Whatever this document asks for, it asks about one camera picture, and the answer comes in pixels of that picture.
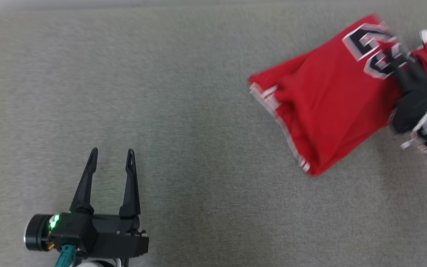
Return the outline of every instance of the teal connector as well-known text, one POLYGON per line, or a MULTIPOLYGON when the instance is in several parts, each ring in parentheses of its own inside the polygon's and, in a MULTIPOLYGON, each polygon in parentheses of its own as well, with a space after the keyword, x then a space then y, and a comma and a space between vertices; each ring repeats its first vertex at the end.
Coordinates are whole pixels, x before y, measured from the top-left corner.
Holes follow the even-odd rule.
POLYGON ((70 267, 75 260, 77 251, 73 245, 63 245, 56 267, 70 267))

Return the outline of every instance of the gray surface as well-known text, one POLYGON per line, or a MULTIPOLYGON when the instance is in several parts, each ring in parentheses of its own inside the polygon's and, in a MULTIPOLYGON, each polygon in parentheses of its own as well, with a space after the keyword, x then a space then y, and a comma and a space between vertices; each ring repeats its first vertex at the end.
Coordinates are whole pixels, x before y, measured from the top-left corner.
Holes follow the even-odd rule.
POLYGON ((117 212, 136 152, 151 244, 133 266, 427 266, 424 156, 384 129, 310 179, 246 85, 373 11, 416 45, 412 2, 0 16, 0 266, 54 263, 23 228, 66 211, 94 146, 98 212, 117 212))

